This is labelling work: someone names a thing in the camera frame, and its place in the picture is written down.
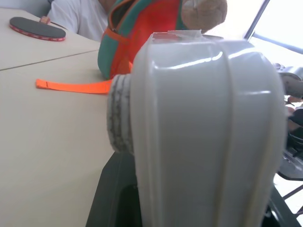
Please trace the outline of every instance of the beige table surface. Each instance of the beige table surface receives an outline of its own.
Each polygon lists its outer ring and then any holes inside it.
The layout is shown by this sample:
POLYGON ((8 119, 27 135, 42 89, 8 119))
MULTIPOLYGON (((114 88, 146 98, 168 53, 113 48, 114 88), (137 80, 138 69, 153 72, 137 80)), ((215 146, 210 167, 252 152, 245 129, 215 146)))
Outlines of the beige table surface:
POLYGON ((35 79, 101 81, 97 54, 0 71, 1 227, 85 227, 113 154, 107 98, 36 89, 35 79))
POLYGON ((0 8, 0 70, 96 51, 99 42, 66 31, 66 40, 51 42, 15 32, 9 27, 12 17, 39 18, 19 9, 0 8))

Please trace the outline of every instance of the orange strap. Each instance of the orange strap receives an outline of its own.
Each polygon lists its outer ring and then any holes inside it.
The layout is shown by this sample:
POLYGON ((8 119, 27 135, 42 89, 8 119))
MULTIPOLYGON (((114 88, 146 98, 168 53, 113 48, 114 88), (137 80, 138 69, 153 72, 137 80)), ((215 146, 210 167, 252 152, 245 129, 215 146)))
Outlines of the orange strap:
POLYGON ((70 91, 89 94, 108 94, 111 80, 93 84, 62 84, 53 83, 46 80, 37 79, 36 88, 44 88, 58 91, 70 91))

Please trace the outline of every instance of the white shirt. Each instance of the white shirt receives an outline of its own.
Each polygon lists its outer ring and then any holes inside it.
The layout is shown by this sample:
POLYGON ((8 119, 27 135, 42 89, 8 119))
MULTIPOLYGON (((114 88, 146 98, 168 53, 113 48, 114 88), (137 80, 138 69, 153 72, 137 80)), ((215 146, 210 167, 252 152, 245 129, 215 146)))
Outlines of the white shirt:
POLYGON ((101 42, 107 14, 98 0, 54 0, 50 20, 88 39, 101 42))

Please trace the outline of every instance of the red paddle edge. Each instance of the red paddle edge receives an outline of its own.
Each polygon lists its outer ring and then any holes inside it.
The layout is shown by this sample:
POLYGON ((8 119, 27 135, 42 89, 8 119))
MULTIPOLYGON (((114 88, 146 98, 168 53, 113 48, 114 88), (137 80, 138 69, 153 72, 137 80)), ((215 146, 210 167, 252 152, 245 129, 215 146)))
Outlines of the red paddle edge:
POLYGON ((50 38, 50 37, 45 37, 45 36, 40 36, 40 35, 35 35, 35 34, 29 33, 29 32, 25 32, 25 31, 13 26, 13 25, 9 25, 9 27, 11 29, 13 29, 14 31, 16 31, 16 32, 19 32, 23 35, 27 35, 27 36, 30 36, 30 37, 36 38, 36 39, 42 39, 42 40, 54 41, 54 42, 61 42, 61 41, 65 40, 65 37, 63 37, 63 38, 50 38))

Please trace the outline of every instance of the backpack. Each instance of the backpack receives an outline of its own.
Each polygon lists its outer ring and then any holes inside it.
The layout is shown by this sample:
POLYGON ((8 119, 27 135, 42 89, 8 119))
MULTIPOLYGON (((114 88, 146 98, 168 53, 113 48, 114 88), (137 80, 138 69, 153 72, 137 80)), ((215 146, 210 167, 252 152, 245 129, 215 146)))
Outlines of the backpack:
POLYGON ((117 0, 108 15, 98 53, 104 78, 94 84, 60 84, 36 80, 37 88, 107 94, 116 74, 131 72, 134 58, 154 32, 185 30, 181 19, 182 0, 117 0))

